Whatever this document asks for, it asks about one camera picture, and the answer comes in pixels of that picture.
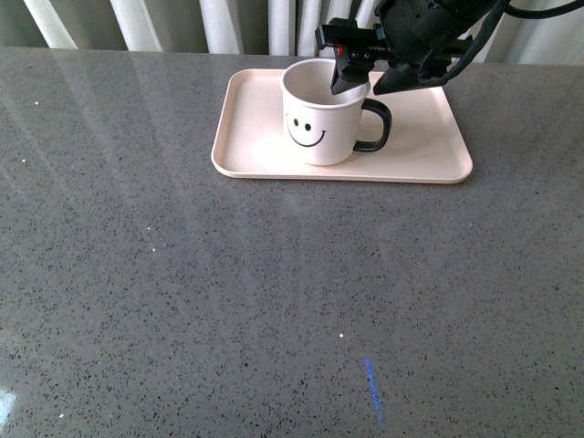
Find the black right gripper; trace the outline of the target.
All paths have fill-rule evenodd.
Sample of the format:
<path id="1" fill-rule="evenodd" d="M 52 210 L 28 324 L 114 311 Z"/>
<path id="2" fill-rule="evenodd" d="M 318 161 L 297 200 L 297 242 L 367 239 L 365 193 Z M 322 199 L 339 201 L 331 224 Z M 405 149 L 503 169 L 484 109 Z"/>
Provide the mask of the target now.
<path id="1" fill-rule="evenodd" d="M 440 85 L 457 76 L 482 49 L 502 15 L 500 1 L 381 1 L 372 29 L 333 18 L 315 31 L 318 49 L 331 47 L 333 95 L 369 81 L 379 60 L 389 68 L 373 86 L 385 95 Z"/>

